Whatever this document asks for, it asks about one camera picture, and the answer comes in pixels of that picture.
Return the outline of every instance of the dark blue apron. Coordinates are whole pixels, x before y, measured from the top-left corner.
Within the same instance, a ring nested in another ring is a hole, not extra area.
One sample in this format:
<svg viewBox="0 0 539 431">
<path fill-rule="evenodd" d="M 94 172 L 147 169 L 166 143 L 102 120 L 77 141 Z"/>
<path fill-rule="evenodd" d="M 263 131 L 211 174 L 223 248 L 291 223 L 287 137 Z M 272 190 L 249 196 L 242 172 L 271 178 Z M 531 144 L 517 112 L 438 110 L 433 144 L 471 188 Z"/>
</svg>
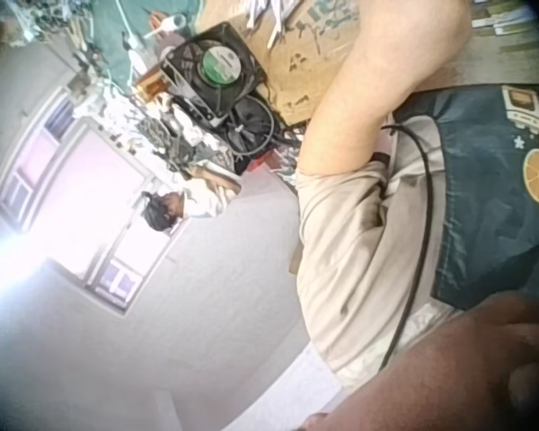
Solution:
<svg viewBox="0 0 539 431">
<path fill-rule="evenodd" d="M 433 296 L 463 310 L 506 290 L 539 298 L 539 86 L 417 93 L 394 113 L 419 115 L 436 121 L 446 166 Z"/>
</svg>

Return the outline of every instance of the window frame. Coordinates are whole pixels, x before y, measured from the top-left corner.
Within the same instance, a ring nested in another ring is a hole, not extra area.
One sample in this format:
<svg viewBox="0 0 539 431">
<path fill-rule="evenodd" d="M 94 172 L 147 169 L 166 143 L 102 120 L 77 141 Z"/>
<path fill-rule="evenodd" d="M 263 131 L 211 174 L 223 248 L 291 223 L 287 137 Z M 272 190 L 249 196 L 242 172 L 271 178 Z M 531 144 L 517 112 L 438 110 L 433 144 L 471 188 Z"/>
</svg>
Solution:
<svg viewBox="0 0 539 431">
<path fill-rule="evenodd" d="M 8 160 L 5 162 L 5 169 L 3 169 L 3 174 L 0 178 L 0 201 L 4 195 L 8 181 L 13 178 L 14 175 L 18 177 L 22 176 L 19 172 L 17 172 L 16 165 L 25 149 L 25 145 L 27 145 L 28 139 L 31 139 L 41 130 L 49 134 L 49 137 L 51 137 L 54 142 L 58 142 L 58 149 L 52 159 L 48 162 L 35 186 L 32 187 L 30 184 L 28 184 L 29 182 L 27 180 L 24 180 L 26 185 L 30 186 L 31 188 L 31 196 L 28 199 L 28 202 L 25 202 L 24 208 L 21 210 L 21 214 L 19 217 L 17 217 L 18 219 L 16 219 L 15 215 L 12 214 L 12 211 L 10 211 L 2 202 L 0 202 L 0 216 L 17 233 L 28 232 L 31 229 L 38 213 L 40 212 L 40 209 L 42 208 L 45 198 L 48 195 L 55 178 L 60 171 L 64 169 L 64 166 L 66 165 L 71 153 L 79 146 L 79 142 L 81 141 L 80 138 L 89 131 L 96 133 L 102 139 L 102 141 L 108 145 L 112 151 L 114 151 L 114 153 L 125 160 L 133 169 L 141 173 L 144 180 L 142 181 L 139 190 L 128 202 L 128 206 L 131 207 L 131 214 L 128 221 L 121 227 L 119 233 L 112 240 L 100 245 L 98 251 L 93 255 L 92 261 L 84 278 L 77 276 L 70 270 L 66 269 L 61 263 L 52 258 L 47 259 L 46 266 L 50 267 L 61 277 L 65 278 L 72 286 L 76 287 L 80 293 L 85 294 L 85 296 L 87 296 L 89 299 L 92 299 L 98 305 L 103 306 L 104 309 L 115 312 L 120 317 L 124 317 L 128 311 L 131 310 L 140 292 L 146 286 L 156 268 L 163 262 L 165 255 L 172 247 L 174 239 L 177 237 L 177 234 L 181 232 L 181 227 L 187 222 L 181 221 L 169 232 L 164 233 L 168 237 L 168 241 L 160 250 L 146 274 L 141 275 L 134 269 L 128 268 L 127 262 L 120 262 L 120 265 L 127 267 L 128 271 L 134 272 L 140 276 L 140 280 L 134 288 L 133 294 L 126 302 L 125 307 L 116 305 L 111 299 L 95 291 L 96 287 L 100 285 L 104 271 L 110 265 L 112 259 L 119 260 L 118 258 L 114 258 L 114 254 L 121 241 L 128 233 L 129 227 L 133 224 L 137 217 L 140 217 L 142 213 L 145 200 L 141 196 L 141 192 L 144 190 L 156 192 L 164 186 L 171 189 L 172 185 L 168 184 L 163 179 L 160 179 L 158 172 L 152 172 L 148 167 L 145 166 L 144 163 L 136 159 L 136 157 L 134 157 L 132 154 L 128 154 L 125 151 L 120 151 L 111 142 L 110 138 L 102 132 L 99 124 L 93 119 L 74 119 L 72 124 L 62 136 L 62 139 L 57 140 L 45 127 L 45 125 L 50 120 L 52 114 L 62 103 L 64 103 L 64 101 L 71 101 L 70 97 L 71 96 L 65 87 L 58 88 L 44 101 L 40 109 L 38 109 L 36 115 L 33 117 L 33 121 L 26 126 L 25 130 L 22 132 L 16 147 L 11 152 Z"/>
</svg>

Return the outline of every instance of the cooling fan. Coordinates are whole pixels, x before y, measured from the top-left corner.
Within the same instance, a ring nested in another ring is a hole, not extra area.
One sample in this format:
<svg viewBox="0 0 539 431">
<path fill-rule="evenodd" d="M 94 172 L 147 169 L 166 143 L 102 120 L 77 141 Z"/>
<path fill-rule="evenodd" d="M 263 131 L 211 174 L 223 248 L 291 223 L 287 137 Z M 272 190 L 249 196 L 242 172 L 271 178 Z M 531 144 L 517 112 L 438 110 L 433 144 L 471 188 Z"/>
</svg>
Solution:
<svg viewBox="0 0 539 431">
<path fill-rule="evenodd" d="M 227 22 L 170 52 L 162 72 L 180 105 L 214 128 L 266 79 L 260 64 Z"/>
</svg>

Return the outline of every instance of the green fan label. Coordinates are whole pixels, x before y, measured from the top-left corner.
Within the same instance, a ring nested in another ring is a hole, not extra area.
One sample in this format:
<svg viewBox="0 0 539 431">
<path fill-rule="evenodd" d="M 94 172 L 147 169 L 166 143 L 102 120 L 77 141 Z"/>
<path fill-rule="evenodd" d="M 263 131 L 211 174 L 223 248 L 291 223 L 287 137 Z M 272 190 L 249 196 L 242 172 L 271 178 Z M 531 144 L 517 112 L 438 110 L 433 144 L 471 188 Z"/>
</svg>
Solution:
<svg viewBox="0 0 539 431">
<path fill-rule="evenodd" d="M 242 72 L 238 56 L 226 47 L 213 47 L 201 60 L 202 70 L 214 84 L 229 85 L 237 81 Z"/>
</svg>

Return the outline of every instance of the hand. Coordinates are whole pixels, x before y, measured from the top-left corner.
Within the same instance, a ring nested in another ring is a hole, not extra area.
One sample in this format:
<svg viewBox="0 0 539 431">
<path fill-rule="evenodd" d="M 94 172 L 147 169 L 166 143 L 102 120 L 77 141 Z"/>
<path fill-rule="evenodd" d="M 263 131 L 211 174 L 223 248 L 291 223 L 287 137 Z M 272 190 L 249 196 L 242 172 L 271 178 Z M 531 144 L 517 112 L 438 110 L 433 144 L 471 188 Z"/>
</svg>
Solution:
<svg viewBox="0 0 539 431">
<path fill-rule="evenodd" d="M 539 391 L 538 370 L 539 303 L 496 295 L 398 356 L 319 429 L 507 429 Z"/>
<path fill-rule="evenodd" d="M 471 34 L 469 0 L 363 0 L 356 49 L 409 93 Z"/>
<path fill-rule="evenodd" d="M 186 168 L 186 172 L 191 175 L 192 178 L 203 178 L 204 176 L 204 168 L 197 164 L 188 166 L 188 168 Z"/>
</svg>

